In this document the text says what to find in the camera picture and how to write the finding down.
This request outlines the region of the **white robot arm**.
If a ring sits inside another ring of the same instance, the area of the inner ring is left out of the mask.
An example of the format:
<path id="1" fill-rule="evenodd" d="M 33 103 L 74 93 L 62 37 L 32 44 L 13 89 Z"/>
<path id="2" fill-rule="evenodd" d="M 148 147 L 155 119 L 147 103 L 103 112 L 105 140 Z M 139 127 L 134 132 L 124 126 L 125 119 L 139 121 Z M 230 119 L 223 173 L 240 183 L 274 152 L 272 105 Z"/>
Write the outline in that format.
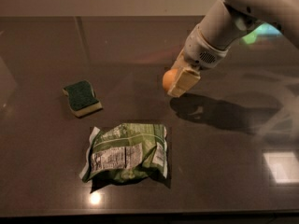
<path id="1" fill-rule="evenodd" d="M 201 70 L 217 66 L 237 39 L 263 23 L 274 25 L 299 47 L 299 0 L 217 0 L 164 74 L 164 90 L 172 97 L 189 91 Z"/>

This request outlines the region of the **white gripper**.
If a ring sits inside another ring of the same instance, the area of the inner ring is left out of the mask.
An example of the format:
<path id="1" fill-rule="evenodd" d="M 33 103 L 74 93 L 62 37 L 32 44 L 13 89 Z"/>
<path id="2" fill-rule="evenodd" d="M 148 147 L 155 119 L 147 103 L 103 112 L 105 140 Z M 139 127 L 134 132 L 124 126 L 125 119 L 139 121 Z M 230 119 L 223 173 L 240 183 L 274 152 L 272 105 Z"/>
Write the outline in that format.
<path id="1" fill-rule="evenodd" d="M 217 49 L 210 45 L 202 35 L 200 25 L 197 24 L 188 35 L 184 48 L 171 66 L 178 72 L 167 94 L 180 97 L 200 80 L 197 72 L 186 68 L 187 63 L 197 70 L 212 69 L 226 57 L 227 53 L 227 49 Z"/>

